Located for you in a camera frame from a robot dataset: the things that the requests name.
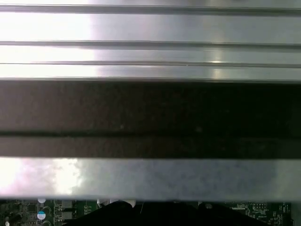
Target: black rubber strip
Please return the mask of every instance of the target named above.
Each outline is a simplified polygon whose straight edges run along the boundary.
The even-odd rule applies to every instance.
[[[301,85],[1,81],[0,154],[300,158]]]

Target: green circuit board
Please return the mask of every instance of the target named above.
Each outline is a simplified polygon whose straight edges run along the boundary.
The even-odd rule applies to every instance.
[[[293,225],[290,203],[223,202],[219,204],[272,226]],[[96,200],[2,200],[0,201],[0,226],[5,225],[6,221],[12,222],[10,226],[63,226],[96,209],[98,209]]]
[[[96,200],[7,200],[0,203],[0,225],[17,218],[10,226],[63,226],[96,209]]]
[[[291,226],[291,204],[286,202],[225,202],[222,205],[273,226]]]

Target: electronic component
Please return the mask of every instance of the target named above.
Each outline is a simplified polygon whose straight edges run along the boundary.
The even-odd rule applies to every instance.
[[[70,201],[70,200],[63,200],[62,201],[62,208],[63,209],[72,208],[72,201]]]
[[[72,212],[62,212],[62,220],[70,220],[73,219],[73,213]]]
[[[225,202],[220,204],[273,226],[292,225],[290,203]]]

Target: shiny metal surface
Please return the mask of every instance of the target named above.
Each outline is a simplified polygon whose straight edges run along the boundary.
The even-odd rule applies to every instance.
[[[122,5],[174,7],[300,8],[299,0],[0,0],[0,4]]]
[[[0,158],[0,196],[152,200],[301,199],[299,160]]]
[[[301,81],[300,5],[1,0],[0,78]]]
[[[0,29],[0,41],[301,44],[298,17],[5,12],[1,13]]]
[[[3,64],[233,65],[300,67],[299,49],[230,47],[0,46]]]
[[[164,79],[206,81],[299,81],[300,68],[147,66],[147,65],[0,65],[1,80]]]

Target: capacitor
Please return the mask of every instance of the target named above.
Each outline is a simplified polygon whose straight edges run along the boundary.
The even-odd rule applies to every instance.
[[[49,206],[45,206],[42,211],[46,214],[47,217],[51,214],[51,208]]]
[[[51,226],[51,223],[50,223],[50,221],[45,220],[42,225],[43,226]]]

